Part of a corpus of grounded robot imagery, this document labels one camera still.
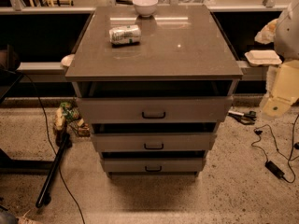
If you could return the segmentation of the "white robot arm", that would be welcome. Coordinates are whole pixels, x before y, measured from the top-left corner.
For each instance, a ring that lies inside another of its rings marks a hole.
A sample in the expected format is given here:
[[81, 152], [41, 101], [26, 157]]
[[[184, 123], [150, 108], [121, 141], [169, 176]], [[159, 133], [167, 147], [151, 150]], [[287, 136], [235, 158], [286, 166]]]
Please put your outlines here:
[[299, 59], [299, 0], [292, 0], [279, 15], [274, 45], [285, 60]]

